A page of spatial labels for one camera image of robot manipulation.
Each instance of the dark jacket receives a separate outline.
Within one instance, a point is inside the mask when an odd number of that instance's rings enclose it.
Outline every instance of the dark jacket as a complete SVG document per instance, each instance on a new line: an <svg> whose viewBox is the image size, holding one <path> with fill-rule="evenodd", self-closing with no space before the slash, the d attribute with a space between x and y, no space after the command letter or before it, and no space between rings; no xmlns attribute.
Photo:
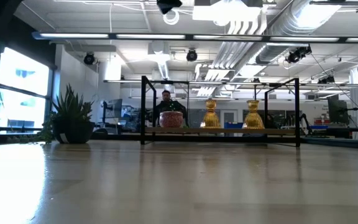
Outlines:
<svg viewBox="0 0 358 224"><path fill-rule="evenodd" d="M185 123L189 126L187 121L187 110L186 107L181 105L177 101L170 100L169 102L161 101L159 105L157 105L154 109L155 119L159 119L160 113L165 111L177 111L183 114L183 119L185 119Z"/></svg>

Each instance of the gold vase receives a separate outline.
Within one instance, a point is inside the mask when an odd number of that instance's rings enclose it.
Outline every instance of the gold vase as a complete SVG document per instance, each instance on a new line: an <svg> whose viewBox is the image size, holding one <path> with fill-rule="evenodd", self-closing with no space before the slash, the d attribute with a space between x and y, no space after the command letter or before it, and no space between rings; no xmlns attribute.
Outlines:
<svg viewBox="0 0 358 224"><path fill-rule="evenodd" d="M206 114L204 116L203 122L201 123L201 128L221 128L221 123L219 118L215 113L216 100L207 100L206 101Z"/></svg>
<svg viewBox="0 0 358 224"><path fill-rule="evenodd" d="M242 128L265 129L262 118L259 116L257 112L259 100L249 100L247 101L247 103L248 103L249 113L247 114L244 120L244 125L242 126Z"/></svg>

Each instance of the doorway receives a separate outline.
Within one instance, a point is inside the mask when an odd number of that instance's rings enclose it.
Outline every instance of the doorway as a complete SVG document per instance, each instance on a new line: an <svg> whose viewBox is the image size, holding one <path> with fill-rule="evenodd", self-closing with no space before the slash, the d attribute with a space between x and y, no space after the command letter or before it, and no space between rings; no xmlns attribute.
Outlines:
<svg viewBox="0 0 358 224"><path fill-rule="evenodd" d="M224 127L225 122L238 122L237 110L221 110L221 126Z"/></svg>

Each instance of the computer monitor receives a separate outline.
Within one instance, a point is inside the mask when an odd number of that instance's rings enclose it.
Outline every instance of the computer monitor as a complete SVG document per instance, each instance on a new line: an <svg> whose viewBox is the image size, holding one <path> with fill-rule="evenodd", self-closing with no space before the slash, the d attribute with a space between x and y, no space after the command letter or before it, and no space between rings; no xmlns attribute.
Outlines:
<svg viewBox="0 0 358 224"><path fill-rule="evenodd" d="M328 114L331 123L349 125L349 115L347 114L347 104L337 97L328 98Z"/></svg>
<svg viewBox="0 0 358 224"><path fill-rule="evenodd" d="M122 109L122 99L108 101L107 108L109 110L110 118L120 118L121 109Z"/></svg>

